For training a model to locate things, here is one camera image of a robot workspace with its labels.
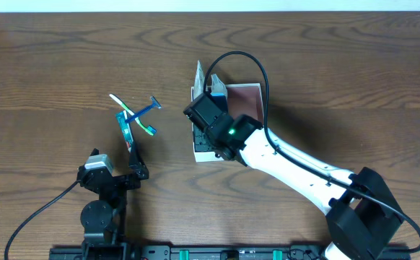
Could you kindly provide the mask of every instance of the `green toothbrush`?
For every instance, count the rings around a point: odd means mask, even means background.
[[[130,116],[133,116],[135,113],[120,99],[118,98],[116,95],[114,94],[109,94],[109,97],[112,98],[114,101],[117,102],[117,104],[119,104],[123,109],[125,109],[125,111],[127,111]],[[152,126],[147,126],[145,127],[143,125],[143,123],[141,122],[141,120],[139,120],[139,118],[135,118],[135,121],[137,122],[137,124],[146,131],[146,133],[150,134],[150,135],[154,135],[157,130],[152,127]]]

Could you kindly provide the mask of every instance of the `wooden table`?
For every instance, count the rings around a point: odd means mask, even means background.
[[[196,63],[206,69],[231,50],[265,66],[280,137],[342,168],[374,168],[420,224],[420,13],[0,14],[0,259],[93,148],[128,172],[110,92],[133,109],[149,95],[163,105],[144,117],[156,136],[133,126],[151,173],[128,195],[133,241],[327,244],[324,216],[289,187],[235,162],[194,162],[182,110]],[[228,84],[262,82],[244,57],[215,72]],[[96,198],[75,188],[22,230],[11,259],[79,245],[79,214]],[[404,224],[393,241],[418,237]]]

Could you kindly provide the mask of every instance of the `razor head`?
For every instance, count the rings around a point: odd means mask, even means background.
[[[151,96],[151,100],[152,100],[152,104],[154,104],[155,106],[157,106],[157,108],[162,108],[162,106],[160,105],[159,101],[157,101],[157,99],[155,99],[154,96]]]

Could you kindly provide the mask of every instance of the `white backdrop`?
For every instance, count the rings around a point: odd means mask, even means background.
[[[0,0],[0,12],[420,11],[420,0]]]

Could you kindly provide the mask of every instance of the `tabletop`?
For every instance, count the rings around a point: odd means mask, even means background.
[[[323,214],[296,191],[237,162],[194,160],[183,109],[197,60],[205,70],[232,50],[265,66],[277,135],[332,165],[375,169],[420,225],[420,12],[0,14],[0,259],[93,148],[128,173],[109,93],[134,110],[150,95],[163,107],[142,117],[156,136],[132,126],[150,171],[128,193],[132,241],[328,244]],[[214,71],[226,84],[264,86],[245,57]],[[21,231],[10,258],[79,245],[80,212],[96,199],[76,187]],[[418,237],[405,223],[393,242]]]

